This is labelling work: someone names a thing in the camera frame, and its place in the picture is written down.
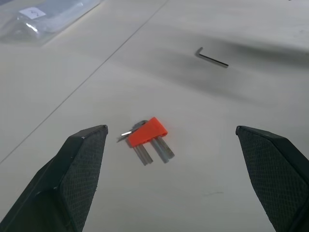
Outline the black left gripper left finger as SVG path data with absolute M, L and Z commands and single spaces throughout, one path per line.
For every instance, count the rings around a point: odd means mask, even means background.
M 68 137 L 0 222 L 0 232 L 82 232 L 107 134 L 107 125 L 98 125 Z

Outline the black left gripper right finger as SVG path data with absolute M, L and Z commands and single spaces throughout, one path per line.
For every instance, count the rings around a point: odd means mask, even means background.
M 237 126 L 252 187 L 276 232 L 309 232 L 309 160 L 287 139 Z

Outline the orange hex key set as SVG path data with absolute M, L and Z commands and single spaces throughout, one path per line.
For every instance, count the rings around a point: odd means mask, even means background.
M 133 132 L 128 137 L 128 141 L 132 147 L 136 147 L 145 143 L 150 142 L 152 139 L 157 137 L 164 137 L 168 134 L 168 131 L 156 118 L 152 117 L 139 129 Z

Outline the black hex key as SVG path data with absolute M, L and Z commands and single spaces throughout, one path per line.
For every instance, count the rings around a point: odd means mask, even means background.
M 213 58 L 211 58 L 211 57 L 208 57 L 208 56 L 206 56 L 206 55 L 201 54 L 202 50 L 203 50 L 203 47 L 200 47 L 200 48 L 195 52 L 195 56 L 198 57 L 198 58 L 200 58 L 200 59 L 203 59 L 203 60 L 206 60 L 206 61 L 208 61 L 208 62 L 211 62 L 211 63 L 213 63 L 213 64 L 219 65 L 220 67 L 223 67 L 223 68 L 228 68 L 228 67 L 229 67 L 229 65 L 226 64 L 226 63 L 224 63 L 224 62 L 221 62 L 221 61 L 219 61 L 219 60 L 216 60 L 216 59 L 213 59 Z

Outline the clear plastic bag with label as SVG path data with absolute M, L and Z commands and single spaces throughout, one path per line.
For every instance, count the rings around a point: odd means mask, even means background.
M 44 0 L 26 8 L 8 10 L 0 21 L 0 42 L 44 44 L 104 0 Z

